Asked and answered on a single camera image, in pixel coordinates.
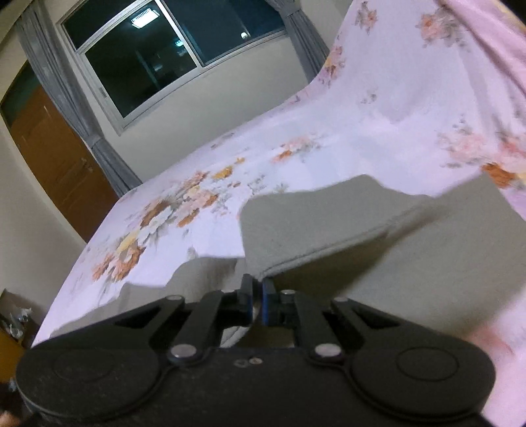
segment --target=bed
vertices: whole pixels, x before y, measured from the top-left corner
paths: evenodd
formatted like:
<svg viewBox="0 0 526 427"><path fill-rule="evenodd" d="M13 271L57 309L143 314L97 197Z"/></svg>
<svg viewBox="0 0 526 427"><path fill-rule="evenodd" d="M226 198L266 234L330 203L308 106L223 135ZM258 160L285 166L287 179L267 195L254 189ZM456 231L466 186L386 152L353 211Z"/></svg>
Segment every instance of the bed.
<svg viewBox="0 0 526 427"><path fill-rule="evenodd" d="M369 175L438 196L485 172L526 219L525 34L493 0L355 0L305 89L123 196L35 343L125 283L163 287L191 259L242 258L239 212L256 195ZM525 310L526 291L470 337L498 367L485 413L502 426L526 419L526 389L510 385L526 384Z"/></svg>

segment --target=gray curtain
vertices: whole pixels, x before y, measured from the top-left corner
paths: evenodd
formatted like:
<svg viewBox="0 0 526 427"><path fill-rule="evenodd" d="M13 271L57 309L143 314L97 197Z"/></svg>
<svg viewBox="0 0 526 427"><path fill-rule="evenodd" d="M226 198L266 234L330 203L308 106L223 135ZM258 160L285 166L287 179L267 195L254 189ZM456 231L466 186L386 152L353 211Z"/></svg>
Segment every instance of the gray curtain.
<svg viewBox="0 0 526 427"><path fill-rule="evenodd" d="M142 184L130 167L104 139L62 50L42 0L32 2L16 22L18 38L31 68L58 111L84 140L109 183L121 197Z"/></svg>
<svg viewBox="0 0 526 427"><path fill-rule="evenodd" d="M265 1L279 12L303 70L309 81L313 80L327 59L329 48L294 0Z"/></svg>

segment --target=door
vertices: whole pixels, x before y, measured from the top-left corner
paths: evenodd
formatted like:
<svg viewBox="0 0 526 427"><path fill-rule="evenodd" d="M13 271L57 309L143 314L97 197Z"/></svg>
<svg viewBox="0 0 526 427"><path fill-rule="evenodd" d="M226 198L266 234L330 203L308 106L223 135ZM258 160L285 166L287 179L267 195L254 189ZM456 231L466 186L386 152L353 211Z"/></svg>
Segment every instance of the door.
<svg viewBox="0 0 526 427"><path fill-rule="evenodd" d="M27 84L24 88L15 86L16 81L9 90L21 94L17 95L15 107L2 109L15 144L55 206L88 241L117 196L42 86L34 81L30 89Z"/></svg>

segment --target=window frame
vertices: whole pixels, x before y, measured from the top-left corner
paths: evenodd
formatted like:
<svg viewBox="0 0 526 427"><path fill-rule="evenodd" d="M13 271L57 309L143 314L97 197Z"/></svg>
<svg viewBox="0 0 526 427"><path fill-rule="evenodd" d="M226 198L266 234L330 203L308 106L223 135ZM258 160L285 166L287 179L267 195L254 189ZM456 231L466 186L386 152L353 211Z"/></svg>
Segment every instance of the window frame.
<svg viewBox="0 0 526 427"><path fill-rule="evenodd" d="M115 15L112 19L110 19L105 25L103 25L97 32L95 32L88 40L86 40L79 48L76 48L73 44L73 41L70 39L67 30L64 26L67 19L75 13L77 9L79 9L85 2L89 0L82 0L78 4L76 4L72 9L70 9L57 23L58 32L63 39L68 52L72 56L75 64L80 70L80 73L84 77L86 83L88 84L92 94L95 96L95 99L97 100L98 104L106 114L106 117L112 124L113 128L117 132L118 135L121 135L129 126L134 124L141 116L146 115L149 111L153 109L153 107L156 106L157 103L159 103L161 100L166 98L168 95L170 95L172 92L177 90L179 87L183 86L184 84L188 83L189 81L200 77L204 74L206 74L208 71L210 71L215 66L221 64L222 62L242 53L246 50L253 48L261 43L267 42L269 40L272 40L277 37L282 37L285 35L285 29L277 29L270 33L263 34L260 37L248 40L247 42L235 47L234 49L231 49L230 51L225 52L223 55L218 56L214 58L212 61L210 61L208 64L204 64L199 56L197 55L194 47L190 43L190 41L187 39L186 35L181 30L180 25L177 23L177 20L171 13L171 11L166 7L163 0L153 0L161 10L164 18L168 21L176 35L179 37L179 39L183 42L184 47L186 48L189 55L192 57L192 60L194 61L196 68L192 69L188 73L186 73L184 76L179 77L177 80L173 81L169 85L162 88L159 92L157 92L154 96L147 99L145 102L143 102L141 105L139 105L137 108L135 108L131 113L129 113L127 116L122 116L120 111L118 110L117 106L114 104L111 97L106 93L104 89L104 85L99 80L97 74L95 73L95 70L92 68L88 58L86 57L86 52L93 46L95 43L97 43L99 40L101 40L106 34L108 34L111 30L113 30L117 25L119 25L124 20L128 19L130 15L132 15L137 10L141 9L146 4L150 3L152 0L135 0L133 3L131 3L128 7L126 7L124 10L122 10L120 13Z"/></svg>

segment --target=pink blanket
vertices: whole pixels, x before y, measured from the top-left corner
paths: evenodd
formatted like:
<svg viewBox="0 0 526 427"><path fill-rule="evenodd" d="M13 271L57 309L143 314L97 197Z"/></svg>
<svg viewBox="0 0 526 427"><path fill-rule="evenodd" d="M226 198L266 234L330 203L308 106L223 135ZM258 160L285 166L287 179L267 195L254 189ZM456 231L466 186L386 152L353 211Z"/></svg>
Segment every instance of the pink blanket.
<svg viewBox="0 0 526 427"><path fill-rule="evenodd" d="M484 171L526 218L526 37L492 0L447 4L355 0L309 86L115 205L37 342L117 298L127 281L162 287L191 258L242 257L237 215L257 194L368 174L398 191L436 196ZM485 415L520 427L526 291L506 303L471 339L497 366Z"/></svg>

